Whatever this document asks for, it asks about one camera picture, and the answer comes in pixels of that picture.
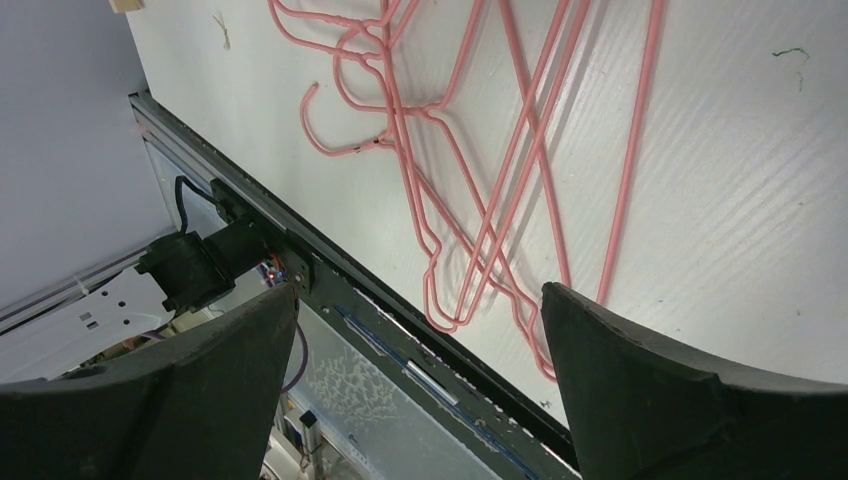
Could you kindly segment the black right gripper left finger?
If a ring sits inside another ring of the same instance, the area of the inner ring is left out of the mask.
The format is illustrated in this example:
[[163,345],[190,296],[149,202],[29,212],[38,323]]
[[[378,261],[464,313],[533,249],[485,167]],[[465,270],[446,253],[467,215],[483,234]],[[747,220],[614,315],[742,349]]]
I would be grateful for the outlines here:
[[1,388],[5,479],[256,479],[299,298],[232,311],[55,380]]

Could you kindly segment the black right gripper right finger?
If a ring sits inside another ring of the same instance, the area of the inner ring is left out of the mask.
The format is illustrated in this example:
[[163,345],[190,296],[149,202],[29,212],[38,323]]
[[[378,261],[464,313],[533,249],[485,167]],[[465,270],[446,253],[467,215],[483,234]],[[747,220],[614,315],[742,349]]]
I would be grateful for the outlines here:
[[586,479],[843,479],[847,388],[740,364],[558,282],[541,316]]

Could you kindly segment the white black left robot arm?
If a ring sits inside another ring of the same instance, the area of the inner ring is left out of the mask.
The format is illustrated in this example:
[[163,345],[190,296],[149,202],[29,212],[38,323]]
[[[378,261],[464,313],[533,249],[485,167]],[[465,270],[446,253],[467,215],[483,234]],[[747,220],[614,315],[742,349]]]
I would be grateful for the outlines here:
[[1,336],[1,381],[52,380],[131,337],[218,301],[268,255],[258,227],[172,233],[90,294]]

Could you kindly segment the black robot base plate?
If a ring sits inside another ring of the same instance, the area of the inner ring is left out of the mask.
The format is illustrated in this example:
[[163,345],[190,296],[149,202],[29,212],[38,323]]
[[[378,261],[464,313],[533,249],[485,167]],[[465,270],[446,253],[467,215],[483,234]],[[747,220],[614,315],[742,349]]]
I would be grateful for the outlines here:
[[158,104],[129,102],[144,136],[224,203],[222,218],[253,219],[269,232],[302,302],[376,368],[374,402],[350,374],[313,373],[299,394],[324,423],[348,434],[369,463],[387,445],[386,478],[460,479],[478,461],[501,479],[576,479],[568,430],[475,355],[436,331],[422,313],[303,217]]

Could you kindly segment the wooden clothes rack frame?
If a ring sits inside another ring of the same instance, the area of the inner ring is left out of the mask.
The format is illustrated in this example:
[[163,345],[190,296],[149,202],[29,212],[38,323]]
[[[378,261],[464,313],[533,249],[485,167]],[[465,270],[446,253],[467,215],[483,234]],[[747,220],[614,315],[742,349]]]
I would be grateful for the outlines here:
[[116,14],[127,14],[139,11],[144,7],[142,0],[108,0],[112,11]]

